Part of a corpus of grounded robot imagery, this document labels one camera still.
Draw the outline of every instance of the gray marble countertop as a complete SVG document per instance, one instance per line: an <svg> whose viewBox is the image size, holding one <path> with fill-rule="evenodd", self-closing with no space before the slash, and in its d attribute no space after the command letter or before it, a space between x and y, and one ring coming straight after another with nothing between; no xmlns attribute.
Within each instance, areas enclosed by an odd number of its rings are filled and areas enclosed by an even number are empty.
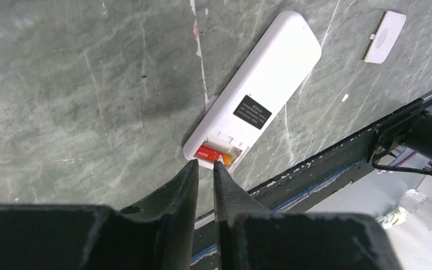
<svg viewBox="0 0 432 270"><path fill-rule="evenodd" d="M121 208L163 185L205 99L283 10L322 58L234 172L245 189L432 89L432 1L0 0L0 202ZM385 10L407 21L367 64ZM200 179L197 215L213 208Z"/></svg>

